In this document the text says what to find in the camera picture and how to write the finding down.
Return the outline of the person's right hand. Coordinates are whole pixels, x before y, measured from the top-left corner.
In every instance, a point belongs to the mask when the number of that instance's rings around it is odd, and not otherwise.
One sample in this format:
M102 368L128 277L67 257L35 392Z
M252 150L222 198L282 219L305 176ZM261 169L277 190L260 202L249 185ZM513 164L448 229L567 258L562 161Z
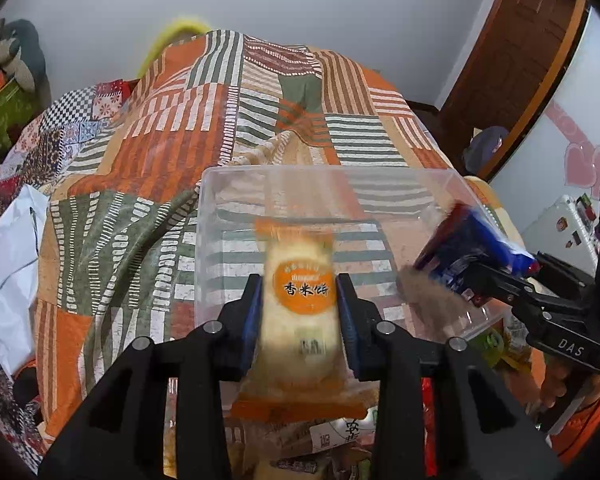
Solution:
M540 400L546 408L552 408L567 392L566 379L571 372L568 361L559 356L549 356L540 389Z

